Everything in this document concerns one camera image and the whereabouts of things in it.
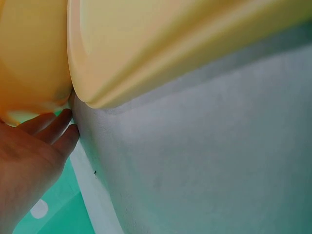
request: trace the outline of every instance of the white spot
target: white spot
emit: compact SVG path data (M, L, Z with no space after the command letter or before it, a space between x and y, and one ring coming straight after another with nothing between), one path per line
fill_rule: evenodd
M45 217L45 215L48 213L49 207L48 204L40 199L34 206L31 208L30 213L31 215L36 218L40 219Z

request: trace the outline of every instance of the hand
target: hand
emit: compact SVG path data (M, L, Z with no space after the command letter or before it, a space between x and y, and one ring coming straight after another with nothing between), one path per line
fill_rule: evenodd
M14 227L56 182L79 139L69 109L10 127L0 121L0 234Z

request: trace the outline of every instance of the orange plastic object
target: orange plastic object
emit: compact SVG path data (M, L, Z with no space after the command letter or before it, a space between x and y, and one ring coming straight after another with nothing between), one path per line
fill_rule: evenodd
M67 0L0 0L0 118L42 114L72 90L66 46Z
M312 16L312 0L69 0L74 89L116 107Z

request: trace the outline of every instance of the gray wall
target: gray wall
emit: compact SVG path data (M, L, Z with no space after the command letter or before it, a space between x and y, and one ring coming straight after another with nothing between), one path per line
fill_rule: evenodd
M74 112L126 233L312 233L311 24Z

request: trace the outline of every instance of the yellow plastic object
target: yellow plastic object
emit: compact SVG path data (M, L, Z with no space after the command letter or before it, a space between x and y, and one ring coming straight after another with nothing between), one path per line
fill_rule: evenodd
M67 0L0 0L0 118L41 114L66 103L72 90Z
M115 107L311 16L311 0L69 0L74 89Z

